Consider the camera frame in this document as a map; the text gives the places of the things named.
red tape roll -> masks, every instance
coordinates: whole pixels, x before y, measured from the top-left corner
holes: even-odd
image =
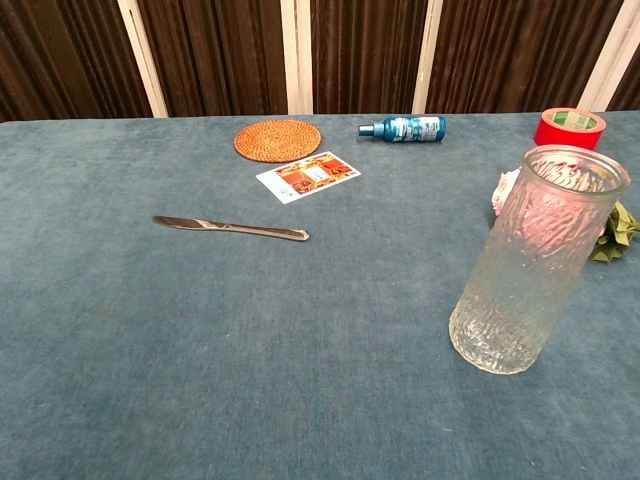
[[[574,145],[593,150],[605,128],[607,122],[591,112],[551,108],[542,112],[533,141],[538,145]]]

white stripe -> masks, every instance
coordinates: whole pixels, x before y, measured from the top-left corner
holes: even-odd
[[[289,115],[300,113],[298,95],[298,40],[296,37],[295,0],[280,0],[282,21],[282,45],[284,48],[284,71],[287,84],[287,109]]]
[[[147,93],[147,99],[149,100],[153,116],[156,118],[166,118],[168,116],[167,106],[162,94],[162,88],[160,87],[160,80],[158,79],[158,72],[156,71],[156,65],[153,61],[151,48],[149,48],[149,40],[147,39],[147,33],[144,29],[142,16],[140,15],[138,0],[118,0],[118,6],[120,7],[120,14],[122,15],[124,26],[129,35],[129,42],[131,43],[133,55],[138,64],[142,84]]]
[[[427,95],[429,94],[433,56],[436,51],[436,42],[438,41],[442,2],[443,0],[429,0],[429,4],[427,5],[416,88],[413,93],[413,107],[411,108],[411,113],[413,114],[425,113],[425,108],[427,108]]]
[[[313,114],[313,66],[311,55],[311,2],[296,0],[298,32],[298,99],[299,112]]]
[[[582,92],[579,109],[607,109],[639,44],[640,0],[625,0]]]

vase rim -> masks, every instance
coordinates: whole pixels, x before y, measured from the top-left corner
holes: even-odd
[[[532,161],[543,156],[553,153],[572,153],[582,161],[591,162],[594,165],[598,165],[601,168],[607,170],[615,179],[614,185],[611,188],[602,191],[588,191],[588,190],[574,190],[570,187],[565,187],[558,183],[555,183],[544,176],[540,175],[532,166]],[[563,192],[579,195],[588,198],[609,197],[612,195],[621,195],[631,184],[631,176],[629,172],[616,160],[602,155],[601,153],[594,152],[582,147],[575,147],[573,145],[542,145],[532,148],[524,155],[523,169],[531,173],[535,178],[544,182],[546,185],[562,190]]]

butter knife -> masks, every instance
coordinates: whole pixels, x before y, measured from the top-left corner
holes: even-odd
[[[289,228],[254,227],[250,225],[212,222],[211,220],[201,220],[198,218],[177,218],[161,216],[153,217],[153,221],[158,225],[162,225],[164,227],[181,228],[183,230],[251,233],[254,235],[264,235],[267,237],[295,240],[297,242],[304,242],[309,239],[309,232],[307,232],[306,230],[293,230]]]

bottle label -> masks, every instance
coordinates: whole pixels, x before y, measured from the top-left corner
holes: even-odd
[[[438,117],[394,118],[394,142],[434,142],[440,130]]]

